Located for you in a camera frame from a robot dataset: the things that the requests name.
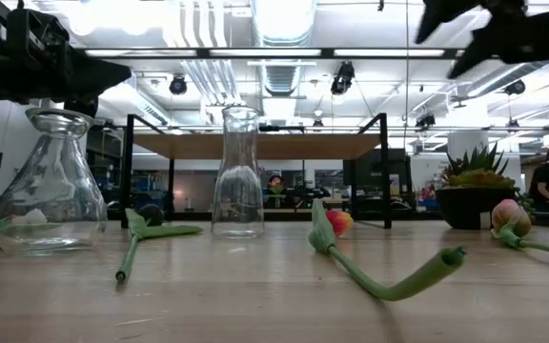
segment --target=spotlight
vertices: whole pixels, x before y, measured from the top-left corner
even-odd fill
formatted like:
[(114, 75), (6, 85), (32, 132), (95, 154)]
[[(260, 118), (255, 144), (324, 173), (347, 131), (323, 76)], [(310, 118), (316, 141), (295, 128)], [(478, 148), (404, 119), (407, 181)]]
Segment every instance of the spotlight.
[(184, 75), (173, 76), (173, 81), (171, 81), (169, 91), (171, 91), (173, 95), (182, 95), (185, 94), (187, 90), (188, 85), (186, 84), (186, 79)]
[[(505, 127), (506, 128), (519, 128), (520, 127), (520, 124), (518, 122), (518, 120), (512, 120), (510, 119), (509, 122), (507, 122), (507, 124), (505, 124)], [(512, 133), (512, 132), (518, 132), (516, 130), (508, 130), (509, 133)]]
[(417, 119), (415, 127), (418, 128), (418, 131), (427, 131), (430, 127), (433, 127), (436, 124), (436, 118), (432, 113), (429, 113), (420, 119)]
[(503, 92), (508, 95), (512, 95), (512, 94), (523, 94), (525, 90), (526, 90), (526, 85), (524, 85), (524, 82), (522, 82), (522, 80), (518, 80), (516, 82), (513, 82), (507, 85), (503, 89)]
[(340, 69), (334, 76), (334, 82), (332, 83), (332, 88), (330, 91), (332, 95), (342, 95), (351, 87), (353, 84), (351, 80), (355, 78), (355, 68), (353, 68), (353, 63), (351, 62), (342, 62)]

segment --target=plant pot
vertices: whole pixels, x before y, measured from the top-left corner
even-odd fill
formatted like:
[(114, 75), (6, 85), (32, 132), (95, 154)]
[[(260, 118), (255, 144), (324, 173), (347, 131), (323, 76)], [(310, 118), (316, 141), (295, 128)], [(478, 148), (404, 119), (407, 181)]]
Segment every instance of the plant pot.
[(490, 228), (491, 211), (504, 199), (514, 199), (512, 189), (450, 188), (436, 191), (439, 210), (453, 229)]

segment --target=wooden tabletop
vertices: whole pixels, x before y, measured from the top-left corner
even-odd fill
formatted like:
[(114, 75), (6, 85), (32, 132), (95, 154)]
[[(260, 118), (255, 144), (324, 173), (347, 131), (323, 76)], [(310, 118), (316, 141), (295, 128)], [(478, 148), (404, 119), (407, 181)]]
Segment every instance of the wooden tabletop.
[[(136, 134), (134, 143), (171, 159), (221, 159), (221, 134)], [(356, 159), (380, 144), (378, 134), (266, 134), (259, 159)]]
[[(467, 248), (465, 266), (442, 283), (384, 303), (315, 255), (310, 227), (268, 223), (256, 240), (206, 232), (145, 241), (123, 288), (113, 275), (128, 240), (116, 223), (98, 252), (0, 252), (0, 342), (549, 342), (548, 253), (442, 222), (357, 224), (338, 247), (384, 284), (441, 247)], [(535, 236), (549, 242), (549, 229)]]

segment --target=black metal frame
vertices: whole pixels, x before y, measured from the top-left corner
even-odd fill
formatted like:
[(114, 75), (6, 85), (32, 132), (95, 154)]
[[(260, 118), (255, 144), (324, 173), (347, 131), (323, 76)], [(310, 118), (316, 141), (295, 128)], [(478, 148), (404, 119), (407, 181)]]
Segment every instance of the black metal frame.
[[(376, 122), (380, 128), (380, 178), (382, 181), (382, 219), (384, 225), (382, 229), (391, 229), (392, 227), (392, 211), (391, 211), (391, 187), (389, 176), (389, 137), (387, 131), (387, 113), (379, 113), (372, 118), (357, 134), (363, 134), (369, 130)], [(358, 220), (360, 217), (357, 211), (357, 183), (356, 183), (356, 161), (350, 161), (349, 168), (351, 178), (351, 216), (354, 220)]]
[[(129, 114), (126, 118), (126, 128), (124, 129), (124, 150), (122, 152), (122, 175), (120, 188), (122, 191), (122, 199), (120, 199), (120, 211), (122, 211), (122, 229), (129, 227), (129, 220), (124, 213), (124, 209), (131, 206), (131, 176), (132, 176), (132, 145), (134, 144), (134, 121), (138, 120), (145, 124), (147, 127), (158, 132), (159, 134), (166, 134), (156, 126), (150, 124), (147, 120), (141, 118), (136, 114)], [(169, 168), (173, 165), (174, 161), (170, 160)], [(173, 199), (173, 173), (169, 172), (169, 197)]]
[[(136, 114), (129, 114), (127, 116), (127, 126), (124, 132), (124, 151), (122, 158), (122, 180), (121, 180), (121, 189), (122, 189), (122, 199), (120, 199), (120, 208), (122, 209), (121, 221), (122, 228), (127, 229), (129, 227), (128, 219), (126, 214), (124, 214), (123, 209), (126, 209), (131, 204), (131, 175), (132, 175), (132, 145), (134, 144), (134, 121), (138, 120), (141, 123), (145, 124), (152, 130), (160, 133), (166, 134), (156, 126), (150, 124), (145, 119), (141, 118)], [(370, 129), (376, 122), (379, 122), (380, 128), (380, 157), (384, 162), (382, 163), (381, 177), (382, 177), (382, 201), (383, 201), (383, 212), (382, 219), (384, 220), (384, 229), (391, 229), (392, 227), (392, 211), (391, 211), (391, 188), (389, 186), (389, 164), (386, 162), (389, 160), (389, 143), (388, 143), (388, 132), (387, 132), (387, 113), (379, 113), (374, 118), (368, 122), (357, 134), (363, 134), (368, 129)], [(301, 130), (304, 132), (304, 127), (276, 127), (275, 130), (270, 128), (260, 128), (260, 131), (279, 131), (279, 130)], [(173, 182), (174, 182), (174, 159), (169, 159), (169, 187), (168, 187), (168, 196), (169, 199), (173, 199)], [(359, 213), (356, 212), (356, 174), (355, 174), (355, 160), (351, 161), (351, 214), (353, 218), (358, 219), (360, 217)], [(304, 175), (304, 160), (302, 161), (302, 174)], [(184, 219), (184, 220), (208, 220), (210, 217), (209, 213), (176, 213), (167, 211), (165, 213), (165, 218), (167, 220), (175, 219)], [(266, 220), (300, 220), (305, 218), (310, 220), (309, 213), (265, 213)]]

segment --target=clear glass bottle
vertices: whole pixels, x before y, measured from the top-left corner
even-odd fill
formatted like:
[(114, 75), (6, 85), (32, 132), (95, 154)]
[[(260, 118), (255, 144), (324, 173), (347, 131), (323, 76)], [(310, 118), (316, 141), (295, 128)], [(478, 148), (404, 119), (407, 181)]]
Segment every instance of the clear glass bottle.
[(218, 237), (258, 237), (264, 233), (256, 159), (259, 112), (228, 107), (223, 116), (224, 154), (215, 183), (211, 231)]
[(0, 198), (0, 247), (37, 255), (90, 249), (107, 225), (79, 144), (92, 118), (57, 109), (30, 109), (27, 117), (42, 136)]

